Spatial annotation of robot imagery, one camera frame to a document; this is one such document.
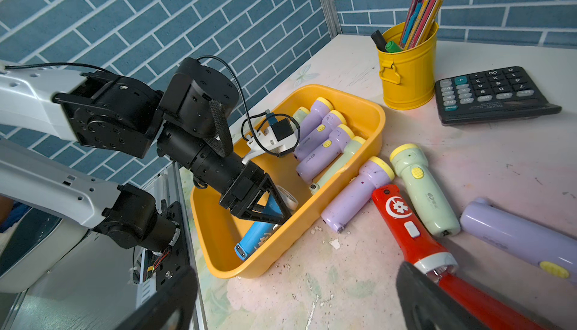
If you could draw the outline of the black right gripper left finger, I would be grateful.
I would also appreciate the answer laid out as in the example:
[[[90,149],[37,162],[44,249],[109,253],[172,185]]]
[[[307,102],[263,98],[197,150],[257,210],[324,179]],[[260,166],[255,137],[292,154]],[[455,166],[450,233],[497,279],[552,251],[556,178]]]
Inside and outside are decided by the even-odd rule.
[[[197,274],[188,266],[124,319],[117,329],[190,329],[197,295]]]

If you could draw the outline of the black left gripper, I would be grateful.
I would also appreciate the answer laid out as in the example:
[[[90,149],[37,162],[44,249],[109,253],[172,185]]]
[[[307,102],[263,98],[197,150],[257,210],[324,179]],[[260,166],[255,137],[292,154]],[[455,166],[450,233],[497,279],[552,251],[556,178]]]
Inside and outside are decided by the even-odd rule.
[[[220,194],[219,205],[242,220],[283,225],[290,211],[272,181],[256,164],[244,165],[235,153],[221,157],[209,144],[174,124],[165,124],[157,153],[193,173],[199,184]]]

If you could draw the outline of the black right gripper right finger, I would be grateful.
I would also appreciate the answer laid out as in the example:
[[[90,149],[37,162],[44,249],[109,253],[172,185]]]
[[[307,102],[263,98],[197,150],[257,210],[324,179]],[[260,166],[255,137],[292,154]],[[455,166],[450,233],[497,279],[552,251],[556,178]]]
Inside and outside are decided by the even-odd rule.
[[[396,289],[408,329],[486,329],[413,264],[403,262]]]

